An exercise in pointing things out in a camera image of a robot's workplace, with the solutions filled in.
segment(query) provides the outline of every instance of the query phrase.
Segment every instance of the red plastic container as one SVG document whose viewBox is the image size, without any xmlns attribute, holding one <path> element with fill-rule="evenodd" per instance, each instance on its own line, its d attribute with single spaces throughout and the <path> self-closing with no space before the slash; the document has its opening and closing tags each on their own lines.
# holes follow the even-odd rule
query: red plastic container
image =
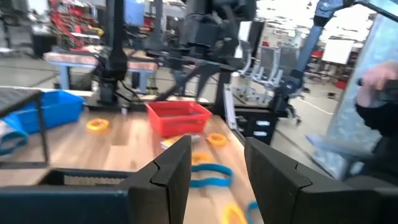
<svg viewBox="0 0 398 224">
<path fill-rule="evenodd" d="M 201 133 L 211 112 L 191 101 L 147 103 L 152 128 L 163 138 Z"/>
<path fill-rule="evenodd" d="M 336 87 L 339 88 L 340 90 L 345 90 L 347 87 L 347 81 L 337 81 Z"/>
</svg>

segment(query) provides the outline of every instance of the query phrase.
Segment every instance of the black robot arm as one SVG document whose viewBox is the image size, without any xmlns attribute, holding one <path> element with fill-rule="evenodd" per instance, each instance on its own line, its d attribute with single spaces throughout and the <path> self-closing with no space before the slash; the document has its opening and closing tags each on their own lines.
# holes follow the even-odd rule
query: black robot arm
<svg viewBox="0 0 398 224">
<path fill-rule="evenodd" d="M 304 42 L 304 46 L 298 56 L 295 69 L 291 71 L 286 81 L 275 90 L 275 95 L 270 102 L 270 109 L 273 112 L 283 112 L 286 110 L 289 104 L 289 96 L 295 93 L 298 89 L 303 86 L 304 70 L 308 61 L 311 59 L 311 54 L 314 48 L 317 46 L 319 37 L 322 34 L 323 28 L 330 21 L 336 11 L 351 7 L 355 4 L 361 4 L 366 6 L 377 13 L 386 16 L 393 21 L 398 22 L 398 17 L 387 12 L 380 7 L 377 7 L 369 1 L 355 1 L 355 0 L 321 0 L 317 4 L 315 9 L 315 16 L 313 18 L 313 26 L 307 39 Z"/>
</svg>

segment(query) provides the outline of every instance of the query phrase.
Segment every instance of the blue ring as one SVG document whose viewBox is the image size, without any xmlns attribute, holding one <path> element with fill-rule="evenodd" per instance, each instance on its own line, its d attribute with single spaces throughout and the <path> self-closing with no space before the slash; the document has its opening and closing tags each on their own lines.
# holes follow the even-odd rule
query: blue ring
<svg viewBox="0 0 398 224">
<path fill-rule="evenodd" d="M 7 133 L 3 136 L 0 137 L 0 156 L 5 156 L 12 154 L 17 148 L 25 146 L 27 144 L 27 138 L 28 138 L 27 133 L 23 133 L 20 131 L 13 131 L 10 133 Z M 7 141 L 13 140 L 13 139 L 18 139 L 20 138 L 18 142 L 15 143 L 15 145 L 4 148 L 3 144 Z"/>
<path fill-rule="evenodd" d="M 219 187 L 229 187 L 232 184 L 233 172 L 230 168 L 219 165 L 219 164 L 199 164 L 197 166 L 192 166 L 192 172 L 201 172 L 201 171 L 214 171 L 219 172 L 221 174 L 227 175 L 228 177 L 225 179 L 217 178 L 217 177 L 208 177 L 202 180 L 191 180 L 189 183 L 189 187 L 206 187 L 206 186 L 219 186 Z"/>
<path fill-rule="evenodd" d="M 259 209 L 259 205 L 257 204 L 257 201 L 250 202 L 249 205 L 246 207 L 244 216 L 246 217 L 248 224 L 254 224 L 254 220 L 251 218 L 250 213 L 255 209 Z"/>
</svg>

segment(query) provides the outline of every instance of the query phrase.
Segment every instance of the workbench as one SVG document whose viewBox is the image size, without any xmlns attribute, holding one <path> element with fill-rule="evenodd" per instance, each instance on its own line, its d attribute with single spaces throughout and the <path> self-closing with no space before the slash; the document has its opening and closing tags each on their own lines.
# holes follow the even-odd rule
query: workbench
<svg viewBox="0 0 398 224">
<path fill-rule="evenodd" d="M 95 118 L 109 120 L 109 129 L 104 132 L 88 130 L 86 122 Z M 47 133 L 52 167 L 137 171 L 164 151 L 160 148 L 162 138 L 150 127 L 146 113 L 122 115 L 85 111 L 79 122 L 51 129 Z M 210 133 L 225 135 L 228 144 L 213 147 L 205 139 Z M 192 148 L 193 153 L 206 152 L 213 158 L 213 162 L 230 167 L 234 179 L 230 188 L 190 189 L 184 223 L 221 223 L 224 209 L 230 204 L 237 204 L 244 210 L 254 200 L 254 194 L 248 181 L 243 145 L 224 121 L 219 116 L 210 118 L 203 137 Z M 33 135 L 29 138 L 28 146 L 9 159 L 40 161 L 40 150 L 40 138 Z M 0 170 L 0 185 L 33 185 L 46 171 L 47 169 Z M 196 175 L 204 178 L 209 174 Z"/>
<path fill-rule="evenodd" d="M 83 50 L 87 50 L 91 53 L 97 53 L 102 50 L 102 47 L 91 45 L 84 47 Z M 133 49 L 124 49 L 126 55 L 130 55 L 132 51 Z M 138 58 L 149 58 L 146 56 L 146 53 L 144 51 L 137 51 L 131 56 Z M 60 87 L 63 90 L 69 90 L 71 67 L 95 68 L 95 66 L 97 65 L 97 60 L 93 56 L 65 54 L 57 52 L 45 53 L 44 60 L 58 67 L 60 72 Z M 147 79 L 149 77 L 154 77 L 157 69 L 158 66 L 154 62 L 137 62 L 130 60 L 127 63 L 127 70 L 129 72 L 140 73 L 140 93 L 147 93 Z"/>
</svg>

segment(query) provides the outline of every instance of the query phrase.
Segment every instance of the person's hand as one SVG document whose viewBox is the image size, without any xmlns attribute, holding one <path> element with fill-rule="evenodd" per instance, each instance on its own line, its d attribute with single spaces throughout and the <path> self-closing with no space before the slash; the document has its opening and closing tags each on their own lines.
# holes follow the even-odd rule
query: person's hand
<svg viewBox="0 0 398 224">
<path fill-rule="evenodd" d="M 398 80 L 398 63 L 388 61 L 369 69 L 363 79 L 362 87 L 356 95 L 356 102 L 362 107 L 378 107 L 381 102 L 374 99 L 375 90 L 383 90 L 388 80 Z"/>
<path fill-rule="evenodd" d="M 362 85 L 370 90 L 383 90 L 388 80 L 398 80 L 398 63 L 388 61 L 369 69 L 362 79 Z"/>
</svg>

